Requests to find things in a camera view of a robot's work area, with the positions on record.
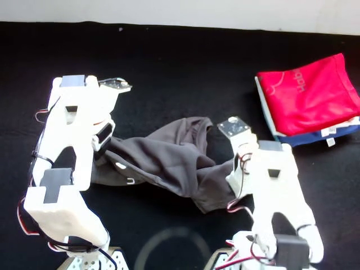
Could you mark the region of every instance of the red wire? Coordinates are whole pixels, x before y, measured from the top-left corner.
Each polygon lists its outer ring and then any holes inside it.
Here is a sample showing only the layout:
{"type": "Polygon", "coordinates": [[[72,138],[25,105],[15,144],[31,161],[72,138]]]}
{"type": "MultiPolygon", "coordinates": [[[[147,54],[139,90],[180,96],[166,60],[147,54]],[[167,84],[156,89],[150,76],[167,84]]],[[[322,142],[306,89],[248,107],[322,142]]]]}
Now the red wire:
{"type": "Polygon", "coordinates": [[[229,246],[234,246],[234,243],[232,240],[226,240],[225,243],[229,246]]]}
{"type": "Polygon", "coordinates": [[[104,120],[101,121],[101,122],[95,123],[94,125],[99,125],[99,124],[101,124],[102,122],[104,122],[104,120]]]}
{"type": "Polygon", "coordinates": [[[253,258],[254,258],[255,260],[257,260],[257,261],[258,261],[259,263],[261,263],[261,264],[264,264],[264,265],[266,265],[266,266],[273,266],[273,265],[275,264],[275,261],[274,261],[274,260],[271,260],[269,263],[264,263],[264,262],[262,262],[261,260],[262,260],[262,259],[268,259],[268,258],[266,258],[266,257],[258,257],[258,256],[256,256],[256,255],[254,254],[254,251],[253,251],[254,244],[255,244],[255,241],[253,241],[253,242],[251,243],[251,246],[250,246],[251,256],[253,256],[253,258]]]}
{"type": "Polygon", "coordinates": [[[231,253],[231,254],[229,255],[229,257],[227,257],[227,259],[225,260],[225,262],[229,262],[230,260],[232,260],[232,259],[236,256],[237,253],[239,253],[239,250],[238,250],[238,249],[236,249],[233,253],[231,253]]]}
{"type": "Polygon", "coordinates": [[[26,228],[23,220],[21,219],[19,207],[20,207],[21,203],[22,203],[24,200],[25,200],[25,198],[23,197],[23,198],[19,201],[19,203],[17,204],[17,209],[16,209],[17,220],[19,221],[20,227],[21,227],[21,229],[25,232],[26,235],[39,235],[38,232],[28,231],[28,229],[26,228]]]}
{"type": "Polygon", "coordinates": [[[226,267],[233,266],[234,264],[243,263],[243,262],[245,262],[247,260],[252,260],[252,259],[254,259],[254,258],[253,257],[246,257],[246,258],[242,258],[242,259],[232,260],[230,262],[224,263],[223,265],[215,267],[215,270],[221,270],[221,269],[224,269],[226,267]]]}

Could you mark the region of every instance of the white plastic part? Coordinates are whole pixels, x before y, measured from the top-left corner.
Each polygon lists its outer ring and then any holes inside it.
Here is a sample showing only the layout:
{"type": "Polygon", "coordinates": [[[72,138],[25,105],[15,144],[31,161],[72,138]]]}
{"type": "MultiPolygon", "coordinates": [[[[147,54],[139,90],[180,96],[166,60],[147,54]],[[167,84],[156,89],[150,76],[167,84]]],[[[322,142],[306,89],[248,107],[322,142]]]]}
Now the white plastic part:
{"type": "MultiPolygon", "coordinates": [[[[237,146],[232,144],[235,147],[233,151],[238,151],[239,146],[246,142],[238,141],[237,146]]],[[[274,213],[282,213],[296,230],[304,225],[311,225],[309,227],[312,229],[306,229],[302,237],[308,241],[311,249],[310,262],[318,263],[323,257],[323,243],[313,212],[302,193],[291,146],[285,143],[281,146],[282,151],[253,147],[251,160],[246,163],[249,174],[243,180],[243,173],[238,165],[227,177],[227,181],[239,198],[253,194],[255,209],[252,232],[258,235],[258,243],[267,258],[274,258],[277,251],[272,218],[274,213]],[[278,177],[270,177],[268,169],[279,170],[278,177]]]]}
{"type": "MultiPolygon", "coordinates": [[[[101,147],[94,135],[107,123],[115,126],[110,113],[118,94],[129,91],[131,86],[126,89],[99,87],[95,76],[87,76],[85,86],[60,87],[61,82],[62,78],[53,80],[48,104],[51,112],[39,139],[38,154],[55,161],[64,148],[72,146],[76,154],[73,181],[79,190],[84,191],[90,185],[93,150],[98,151],[101,147]],[[67,106],[77,106],[77,112],[69,114],[67,106]]],[[[50,167],[48,161],[36,160],[33,177],[37,186],[44,171],[50,167]]]]}
{"type": "MultiPolygon", "coordinates": [[[[109,123],[114,130],[115,123],[110,113],[118,94],[130,91],[131,86],[126,83],[121,85],[121,89],[104,85],[99,87],[95,76],[86,77],[83,86],[62,87],[61,83],[62,78],[53,80],[48,103],[49,115],[39,138],[37,153],[56,161],[64,148],[72,146],[76,154],[73,184],[61,186],[57,201],[44,204],[46,187],[39,185],[44,171],[51,168],[51,163],[37,158],[33,168],[36,186],[28,188],[24,208],[51,239],[67,242],[69,236],[76,236],[106,251],[110,236],[99,217],[87,208],[79,191],[88,189],[93,151],[98,151],[106,141],[96,141],[94,136],[109,123]],[[68,106],[76,106],[76,111],[68,112],[68,106]]],[[[94,253],[97,252],[81,256],[97,258],[94,253]]],[[[67,254],[70,257],[79,255],[72,252],[67,254]]]]}
{"type": "Polygon", "coordinates": [[[24,209],[47,236],[59,242],[77,236],[107,249],[108,232],[100,218],[88,209],[76,186],[61,186],[57,203],[44,204],[45,193],[46,187],[29,187],[24,209]]]}
{"type": "MultiPolygon", "coordinates": [[[[255,235],[253,232],[240,231],[233,236],[234,249],[238,249],[238,254],[235,256],[234,259],[252,257],[250,252],[252,241],[250,241],[247,236],[254,237],[255,235]]],[[[253,245],[253,252],[254,255],[257,257],[266,256],[260,246],[257,244],[253,245]]],[[[241,270],[287,270],[285,267],[261,264],[256,259],[247,260],[241,264],[238,264],[237,268],[235,269],[240,270],[240,267],[241,270]]],[[[310,266],[309,268],[303,268],[303,270],[310,269],[315,270],[315,268],[313,268],[312,266],[310,266]]]]}
{"type": "Polygon", "coordinates": [[[251,133],[250,127],[248,130],[230,138],[230,143],[234,154],[237,153],[239,145],[241,145],[243,142],[256,143],[256,136],[254,137],[254,134],[251,133]]]}

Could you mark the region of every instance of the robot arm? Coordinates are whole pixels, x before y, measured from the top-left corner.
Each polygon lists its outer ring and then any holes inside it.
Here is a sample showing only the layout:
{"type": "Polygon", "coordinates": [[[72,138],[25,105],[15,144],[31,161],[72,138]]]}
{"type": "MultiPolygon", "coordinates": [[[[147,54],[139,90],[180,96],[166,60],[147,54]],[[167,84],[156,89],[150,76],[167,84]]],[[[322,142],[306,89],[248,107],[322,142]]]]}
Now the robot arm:
{"type": "Polygon", "coordinates": [[[251,258],[252,247],[254,254],[276,263],[262,268],[264,265],[259,261],[247,260],[242,269],[309,269],[309,263],[320,262],[322,240],[311,208],[305,202],[291,147],[257,141],[250,127],[237,117],[218,127],[230,139],[235,154],[233,171],[227,177],[229,185],[238,199],[248,194],[254,198],[252,231],[239,232],[233,238],[239,248],[238,257],[251,258]],[[274,235],[274,213],[282,213],[298,235],[274,235]]]}
{"type": "Polygon", "coordinates": [[[80,191],[90,185],[94,152],[103,151],[112,136],[115,123],[110,113],[118,94],[130,90],[120,78],[98,82],[95,76],[76,75],[53,80],[48,118],[33,152],[30,186],[21,202],[50,247],[70,257],[98,263],[98,251],[109,248],[109,233],[87,208],[80,191]],[[52,168],[69,146],[76,154],[74,171],[52,168]]]}

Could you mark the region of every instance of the gray cloth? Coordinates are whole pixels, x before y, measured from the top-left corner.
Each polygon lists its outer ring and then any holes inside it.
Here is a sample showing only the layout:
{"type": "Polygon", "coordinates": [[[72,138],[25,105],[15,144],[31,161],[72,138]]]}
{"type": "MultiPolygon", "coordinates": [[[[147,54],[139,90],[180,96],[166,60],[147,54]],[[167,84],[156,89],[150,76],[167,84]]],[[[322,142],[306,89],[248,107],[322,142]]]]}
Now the gray cloth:
{"type": "Polygon", "coordinates": [[[221,165],[206,156],[209,118],[176,120],[146,138],[113,137],[92,171],[92,183],[121,186],[134,179],[191,197],[203,212],[226,208],[235,198],[225,177],[232,161],[221,165]]]}

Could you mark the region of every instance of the black fabric surface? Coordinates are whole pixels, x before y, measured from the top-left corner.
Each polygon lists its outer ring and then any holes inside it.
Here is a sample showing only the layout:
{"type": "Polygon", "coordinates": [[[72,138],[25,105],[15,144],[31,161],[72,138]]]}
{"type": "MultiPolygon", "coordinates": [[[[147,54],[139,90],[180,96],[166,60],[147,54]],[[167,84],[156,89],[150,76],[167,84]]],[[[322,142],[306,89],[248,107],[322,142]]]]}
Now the black fabric surface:
{"type": "MultiPolygon", "coordinates": [[[[54,77],[120,76],[134,85],[120,96],[112,114],[120,138],[146,136],[182,117],[208,116],[219,123],[239,115],[259,139],[271,139],[255,73],[290,69],[338,52],[344,52],[350,79],[360,89],[360,37],[88,22],[0,23],[0,34],[2,269],[55,269],[66,258],[39,237],[25,236],[15,212],[42,128],[33,114],[46,107],[54,77]]],[[[360,266],[359,142],[356,133],[338,139],[332,148],[320,142],[294,150],[304,196],[325,246],[318,269],[360,266]]],[[[209,156],[218,164],[231,157],[230,144],[215,128],[208,143],[209,156]]],[[[149,184],[94,185],[83,196],[110,231],[111,244],[124,249],[131,268],[141,247],[164,229],[187,228],[213,252],[238,230],[251,227],[246,213],[203,215],[191,199],[149,184]]],[[[251,205],[251,200],[244,203],[251,205]]],[[[275,231],[280,229],[287,229],[283,222],[275,231]]],[[[162,242],[146,269],[202,269],[208,255],[193,240],[162,242]]]]}

